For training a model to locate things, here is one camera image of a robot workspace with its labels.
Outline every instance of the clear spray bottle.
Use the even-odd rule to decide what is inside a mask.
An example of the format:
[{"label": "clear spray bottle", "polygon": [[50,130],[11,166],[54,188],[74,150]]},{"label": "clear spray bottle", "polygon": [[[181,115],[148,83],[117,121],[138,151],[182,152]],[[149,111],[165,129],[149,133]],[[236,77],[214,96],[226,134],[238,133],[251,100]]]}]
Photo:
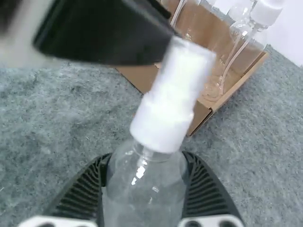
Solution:
[{"label": "clear spray bottle", "polygon": [[230,39],[219,39],[218,44],[214,45],[212,51],[217,53],[217,62],[209,82],[205,84],[205,99],[218,100],[226,92],[226,77],[244,75],[260,56],[267,45],[266,30],[279,17],[284,2],[285,0],[258,0],[249,17],[230,27]]},{"label": "clear spray bottle", "polygon": [[200,36],[205,35],[201,33],[205,32],[204,26],[207,26],[206,21],[215,2],[216,0],[180,0],[172,17],[171,26],[190,41],[201,39]]},{"label": "clear spray bottle", "polygon": [[179,148],[214,61],[211,51],[172,38],[162,68],[131,123],[133,139],[108,163],[106,227],[178,225],[189,179]]}]

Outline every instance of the white wall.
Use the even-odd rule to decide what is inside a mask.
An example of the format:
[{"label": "white wall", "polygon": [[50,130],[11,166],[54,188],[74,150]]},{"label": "white wall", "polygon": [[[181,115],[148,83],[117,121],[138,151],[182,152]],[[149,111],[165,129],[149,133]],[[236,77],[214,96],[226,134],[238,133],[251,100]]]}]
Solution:
[{"label": "white wall", "polygon": [[[223,13],[238,0],[217,0]],[[268,29],[268,43],[298,66],[303,66],[303,0],[286,0],[285,7]]]}]

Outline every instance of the black plastic holder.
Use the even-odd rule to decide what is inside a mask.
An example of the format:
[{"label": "black plastic holder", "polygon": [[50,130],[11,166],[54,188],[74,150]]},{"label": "black plastic holder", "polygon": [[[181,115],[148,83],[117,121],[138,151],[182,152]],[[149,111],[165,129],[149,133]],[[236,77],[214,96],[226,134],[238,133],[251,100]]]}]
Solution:
[{"label": "black plastic holder", "polygon": [[[182,218],[230,214],[242,220],[230,195],[211,168],[197,155],[183,152],[190,183]],[[84,167],[44,211],[44,215],[91,220],[104,226],[102,187],[111,154],[95,158]]]}]

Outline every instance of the gray carpet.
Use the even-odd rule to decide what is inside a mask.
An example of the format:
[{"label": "gray carpet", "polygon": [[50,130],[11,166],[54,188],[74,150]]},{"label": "gray carpet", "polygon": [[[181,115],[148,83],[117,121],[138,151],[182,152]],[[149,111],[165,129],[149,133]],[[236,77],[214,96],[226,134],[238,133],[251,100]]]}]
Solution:
[{"label": "gray carpet", "polygon": [[[183,149],[219,176],[247,226],[303,226],[303,70],[264,66]],[[87,162],[129,137],[141,95],[114,69],[0,69],[0,223],[39,214]]]}]

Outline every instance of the cardboard box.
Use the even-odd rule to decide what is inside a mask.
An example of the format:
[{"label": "cardboard box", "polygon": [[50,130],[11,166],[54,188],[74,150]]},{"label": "cardboard box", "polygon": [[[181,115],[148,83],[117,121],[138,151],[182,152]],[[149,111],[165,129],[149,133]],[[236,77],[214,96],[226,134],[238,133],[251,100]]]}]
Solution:
[{"label": "cardboard box", "polygon": [[[206,26],[199,26],[199,28],[203,28],[203,32],[196,32],[196,36],[195,31],[198,30],[198,28],[192,28],[193,37],[196,38],[194,40],[195,43],[208,49],[213,49],[214,46],[218,48],[218,44],[214,42],[214,40],[216,40],[214,37],[222,37],[223,34],[225,34],[224,36],[228,43],[228,39],[230,39],[229,26],[207,10],[200,10],[200,13],[204,13],[205,18],[207,18],[208,21]],[[223,48],[226,48],[226,46],[219,47],[218,51]],[[233,70],[231,76],[226,78],[224,84],[225,94],[219,100],[211,102],[201,95],[197,99],[194,109],[195,117],[187,135],[191,136],[195,131],[197,131],[223,104],[230,99],[230,97],[248,80],[249,77],[251,77],[251,75],[267,58],[268,54],[266,52],[260,52],[258,53],[256,60],[245,70],[244,73],[237,73],[236,70]],[[118,67],[117,70],[122,73],[139,91],[145,94],[151,89],[159,68],[160,64],[155,64],[140,67]]]}]

